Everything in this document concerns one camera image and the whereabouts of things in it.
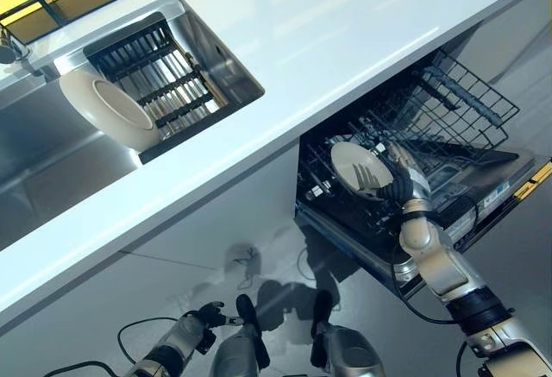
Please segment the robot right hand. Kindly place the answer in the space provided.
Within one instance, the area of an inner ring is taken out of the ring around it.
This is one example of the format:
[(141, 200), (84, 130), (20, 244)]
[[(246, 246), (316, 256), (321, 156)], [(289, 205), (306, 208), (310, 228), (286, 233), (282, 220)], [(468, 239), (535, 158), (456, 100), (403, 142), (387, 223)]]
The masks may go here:
[(378, 158), (392, 175), (390, 183), (378, 181), (373, 168), (365, 164), (353, 164), (358, 188), (357, 194), (370, 199), (383, 199), (403, 205), (412, 199), (430, 201), (431, 189), (412, 154), (394, 141), (386, 146), (385, 159)]

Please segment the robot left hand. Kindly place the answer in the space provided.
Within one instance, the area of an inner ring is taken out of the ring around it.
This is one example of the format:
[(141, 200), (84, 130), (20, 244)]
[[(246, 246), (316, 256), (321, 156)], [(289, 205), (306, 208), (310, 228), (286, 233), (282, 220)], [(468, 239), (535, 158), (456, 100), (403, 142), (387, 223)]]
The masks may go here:
[(193, 314), (206, 328), (213, 329), (221, 326), (241, 326), (244, 324), (240, 317), (226, 316), (222, 309), (225, 304), (222, 301), (213, 301), (203, 305)]

